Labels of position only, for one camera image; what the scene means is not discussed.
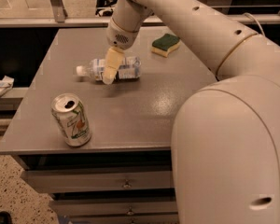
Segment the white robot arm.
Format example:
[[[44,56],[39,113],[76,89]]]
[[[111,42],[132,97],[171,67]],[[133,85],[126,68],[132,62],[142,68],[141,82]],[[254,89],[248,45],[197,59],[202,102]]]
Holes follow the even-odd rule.
[[[157,15],[215,75],[172,132],[181,224],[280,224],[280,47],[197,0],[118,0],[112,50]]]

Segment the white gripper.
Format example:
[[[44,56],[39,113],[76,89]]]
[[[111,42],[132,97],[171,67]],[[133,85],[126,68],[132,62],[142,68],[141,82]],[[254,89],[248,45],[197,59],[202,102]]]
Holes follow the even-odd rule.
[[[124,59],[124,50],[129,49],[135,39],[138,31],[128,32],[120,28],[113,20],[106,29],[106,38],[111,47],[105,56],[105,70],[103,72],[103,82],[106,85],[113,83],[116,73]]]

